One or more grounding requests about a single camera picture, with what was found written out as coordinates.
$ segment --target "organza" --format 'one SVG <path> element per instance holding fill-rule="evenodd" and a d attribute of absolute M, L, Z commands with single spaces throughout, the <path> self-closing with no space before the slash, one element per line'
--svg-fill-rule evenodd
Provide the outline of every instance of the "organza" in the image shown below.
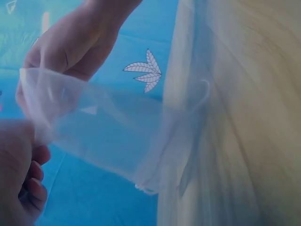
<path fill-rule="evenodd" d="M 163 167 L 184 152 L 166 152 L 169 142 L 176 138 L 185 143 L 198 119 L 195 108 L 207 98 L 185 113 L 145 96 L 40 68 L 21 69 L 20 81 L 36 142 L 54 142 L 149 194 L 166 183 L 160 179 Z"/>

